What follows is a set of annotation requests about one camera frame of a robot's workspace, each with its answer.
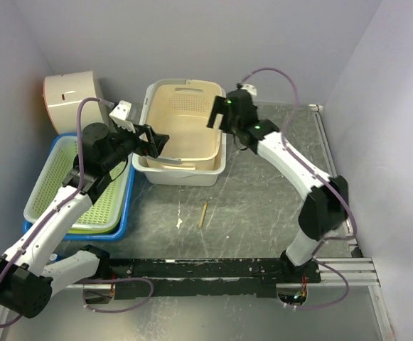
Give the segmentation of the beige perforated laundry basket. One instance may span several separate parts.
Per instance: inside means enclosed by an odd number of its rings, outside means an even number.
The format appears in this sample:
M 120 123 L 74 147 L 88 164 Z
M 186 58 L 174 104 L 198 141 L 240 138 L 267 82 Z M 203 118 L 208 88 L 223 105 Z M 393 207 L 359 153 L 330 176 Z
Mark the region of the beige perforated laundry basket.
M 208 128 L 216 97 L 222 88 L 204 80 L 160 80 L 148 98 L 145 123 L 169 140 L 151 168 L 211 171 L 221 144 L 218 124 Z

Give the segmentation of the large white plastic tub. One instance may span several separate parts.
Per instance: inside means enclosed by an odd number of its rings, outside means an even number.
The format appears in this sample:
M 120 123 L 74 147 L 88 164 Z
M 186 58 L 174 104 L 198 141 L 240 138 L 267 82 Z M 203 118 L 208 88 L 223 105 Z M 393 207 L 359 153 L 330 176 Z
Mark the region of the large white plastic tub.
M 148 86 L 143 103 L 139 123 L 145 124 L 146 108 L 154 84 Z M 136 171 L 143 173 L 147 180 L 159 185 L 189 185 L 189 186 L 212 186 L 216 183 L 218 176 L 225 170 L 226 166 L 226 146 L 227 137 L 221 132 L 221 144 L 218 155 L 215 157 L 215 164 L 212 170 L 171 170 L 165 168 L 151 168 L 147 163 L 150 157 L 138 155 L 132 156 L 132 165 Z

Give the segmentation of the green plastic tray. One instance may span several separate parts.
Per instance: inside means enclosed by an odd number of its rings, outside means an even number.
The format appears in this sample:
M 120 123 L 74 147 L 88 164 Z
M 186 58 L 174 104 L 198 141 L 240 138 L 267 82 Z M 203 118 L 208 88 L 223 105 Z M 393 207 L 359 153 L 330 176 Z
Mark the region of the green plastic tray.
M 112 182 L 96 203 L 70 228 L 70 234 L 105 234 L 118 224 L 124 204 L 129 166 L 120 163 L 110 172 Z

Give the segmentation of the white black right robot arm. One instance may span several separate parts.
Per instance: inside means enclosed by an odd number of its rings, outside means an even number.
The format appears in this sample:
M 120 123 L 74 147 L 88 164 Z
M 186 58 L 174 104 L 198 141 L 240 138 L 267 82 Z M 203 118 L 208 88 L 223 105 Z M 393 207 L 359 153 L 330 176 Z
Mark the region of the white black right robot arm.
M 298 281 L 321 242 L 351 217 L 346 179 L 317 168 L 287 141 L 273 121 L 260 119 L 252 95 L 244 88 L 215 97 L 207 126 L 233 136 L 245 150 L 273 165 L 303 199 L 299 231 L 281 254 L 280 266 L 285 281 Z

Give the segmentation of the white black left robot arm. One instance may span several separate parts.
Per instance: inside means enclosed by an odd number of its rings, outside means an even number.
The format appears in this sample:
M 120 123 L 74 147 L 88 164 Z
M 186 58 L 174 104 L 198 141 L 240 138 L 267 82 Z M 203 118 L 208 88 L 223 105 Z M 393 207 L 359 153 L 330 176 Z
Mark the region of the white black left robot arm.
M 132 153 L 159 157 L 168 140 L 148 124 L 112 133 L 105 124 L 94 123 L 78 132 L 77 157 L 55 199 L 0 256 L 0 305 L 33 318 L 52 296 L 71 284 L 86 278 L 94 283 L 109 281 L 109 253 L 90 245 L 52 266 L 46 264 L 72 225 L 112 182 L 111 171 Z

